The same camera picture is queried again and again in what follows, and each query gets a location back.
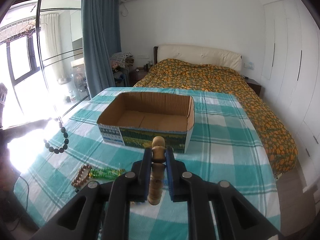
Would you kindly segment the open cardboard box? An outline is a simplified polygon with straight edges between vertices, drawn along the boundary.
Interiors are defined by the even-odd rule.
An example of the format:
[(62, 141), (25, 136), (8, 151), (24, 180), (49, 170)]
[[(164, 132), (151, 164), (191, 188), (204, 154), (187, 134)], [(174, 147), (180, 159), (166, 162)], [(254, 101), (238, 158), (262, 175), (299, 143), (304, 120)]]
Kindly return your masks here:
[(193, 98), (162, 92), (121, 92), (97, 119), (104, 142), (147, 148), (161, 136), (175, 153), (187, 151), (194, 124)]

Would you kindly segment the dark right nightstand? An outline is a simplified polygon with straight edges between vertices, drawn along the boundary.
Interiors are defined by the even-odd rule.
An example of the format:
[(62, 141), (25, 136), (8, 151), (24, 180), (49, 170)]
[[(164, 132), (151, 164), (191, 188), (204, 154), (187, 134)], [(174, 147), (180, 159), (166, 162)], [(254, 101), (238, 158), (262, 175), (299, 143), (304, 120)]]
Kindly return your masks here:
[(251, 87), (257, 96), (260, 96), (262, 86), (255, 80), (245, 77), (245, 82)]

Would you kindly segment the dark nightstand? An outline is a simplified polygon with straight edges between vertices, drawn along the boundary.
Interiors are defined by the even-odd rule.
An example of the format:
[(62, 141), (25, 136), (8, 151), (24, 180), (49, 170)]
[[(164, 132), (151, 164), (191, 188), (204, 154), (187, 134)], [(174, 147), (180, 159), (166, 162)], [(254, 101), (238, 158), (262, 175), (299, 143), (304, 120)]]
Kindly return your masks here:
[(138, 81), (143, 79), (147, 74), (148, 74), (148, 71), (145, 70), (143, 67), (138, 67), (132, 70), (129, 73), (130, 86), (133, 87)]
[(245, 82), (251, 87), (257, 96), (260, 96), (262, 86), (255, 80), (245, 77)]

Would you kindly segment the dark left nightstand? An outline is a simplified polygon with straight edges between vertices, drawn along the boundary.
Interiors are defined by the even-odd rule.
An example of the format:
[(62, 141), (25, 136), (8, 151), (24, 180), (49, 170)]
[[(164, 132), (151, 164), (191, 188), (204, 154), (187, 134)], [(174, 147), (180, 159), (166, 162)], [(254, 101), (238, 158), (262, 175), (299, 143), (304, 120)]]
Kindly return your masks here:
[(148, 71), (145, 70), (143, 67), (138, 67), (132, 70), (129, 73), (130, 86), (133, 87), (138, 81), (143, 79), (147, 74), (148, 74)]

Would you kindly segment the bed with orange floral duvet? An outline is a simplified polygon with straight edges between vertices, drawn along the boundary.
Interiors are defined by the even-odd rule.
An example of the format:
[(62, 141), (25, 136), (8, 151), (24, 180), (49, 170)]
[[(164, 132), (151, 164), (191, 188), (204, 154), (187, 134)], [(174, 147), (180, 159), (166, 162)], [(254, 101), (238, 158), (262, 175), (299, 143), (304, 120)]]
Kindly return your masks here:
[(164, 59), (155, 64), (135, 86), (234, 95), (257, 131), (274, 175), (285, 174), (295, 168), (298, 149), (291, 133), (236, 70)]

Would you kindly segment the white wardrobe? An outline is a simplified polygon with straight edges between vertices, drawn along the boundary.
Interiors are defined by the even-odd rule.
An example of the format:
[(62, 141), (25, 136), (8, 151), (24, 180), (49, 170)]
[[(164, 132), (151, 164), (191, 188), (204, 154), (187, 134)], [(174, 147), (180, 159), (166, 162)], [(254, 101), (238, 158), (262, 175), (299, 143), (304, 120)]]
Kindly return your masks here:
[(263, 99), (294, 137), (307, 191), (319, 183), (319, 27), (301, 0), (264, 10)]

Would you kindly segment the pile of clothes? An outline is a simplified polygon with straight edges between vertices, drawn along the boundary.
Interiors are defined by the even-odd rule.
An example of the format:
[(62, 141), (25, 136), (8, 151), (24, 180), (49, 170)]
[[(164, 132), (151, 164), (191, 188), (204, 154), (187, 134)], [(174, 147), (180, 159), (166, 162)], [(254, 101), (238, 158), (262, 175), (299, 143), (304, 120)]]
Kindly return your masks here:
[(113, 54), (110, 60), (116, 86), (129, 87), (130, 72), (135, 61), (133, 55), (130, 52), (119, 52)]

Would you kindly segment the cream padded headboard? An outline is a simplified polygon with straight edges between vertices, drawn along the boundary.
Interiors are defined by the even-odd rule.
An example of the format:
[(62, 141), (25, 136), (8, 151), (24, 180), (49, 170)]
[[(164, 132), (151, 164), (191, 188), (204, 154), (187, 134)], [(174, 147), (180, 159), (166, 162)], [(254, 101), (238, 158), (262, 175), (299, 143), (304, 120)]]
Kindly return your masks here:
[(242, 70), (242, 56), (238, 53), (185, 44), (163, 44), (153, 48), (154, 63), (165, 59), (177, 59), (191, 64), (228, 67), (237, 72)]

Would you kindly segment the sliding glass door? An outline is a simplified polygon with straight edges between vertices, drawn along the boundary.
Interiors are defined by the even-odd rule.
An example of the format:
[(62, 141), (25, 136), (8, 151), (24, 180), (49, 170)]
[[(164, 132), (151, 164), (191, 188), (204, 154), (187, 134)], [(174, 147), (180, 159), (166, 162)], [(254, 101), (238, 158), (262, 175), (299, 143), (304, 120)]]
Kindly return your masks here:
[(3, 126), (64, 118), (89, 100), (81, 0), (17, 0), (1, 21)]

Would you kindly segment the blue curtain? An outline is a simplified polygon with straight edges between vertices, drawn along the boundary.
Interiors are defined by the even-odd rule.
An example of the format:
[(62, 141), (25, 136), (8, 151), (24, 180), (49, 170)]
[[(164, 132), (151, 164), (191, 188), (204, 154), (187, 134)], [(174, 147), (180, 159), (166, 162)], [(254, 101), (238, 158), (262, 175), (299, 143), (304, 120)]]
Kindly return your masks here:
[(119, 0), (81, 0), (82, 47), (90, 97), (114, 87), (110, 56), (121, 51)]

